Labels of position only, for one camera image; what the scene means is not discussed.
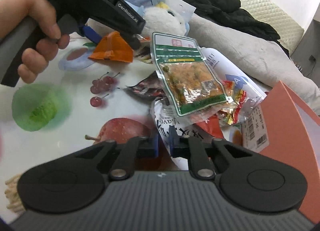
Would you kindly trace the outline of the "person's left hand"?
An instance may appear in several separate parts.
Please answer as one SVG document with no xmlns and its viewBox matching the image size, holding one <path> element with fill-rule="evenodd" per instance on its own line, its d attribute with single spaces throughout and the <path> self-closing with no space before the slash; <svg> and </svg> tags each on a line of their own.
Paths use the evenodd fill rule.
<svg viewBox="0 0 320 231">
<path fill-rule="evenodd" d="M 25 83 L 33 83 L 58 50 L 69 44 L 69 36 L 62 35 L 56 22 L 56 10 L 47 0 L 1 0 L 1 39 L 4 39 L 27 16 L 38 22 L 46 37 L 36 48 L 26 49 L 18 75 Z"/>
</svg>

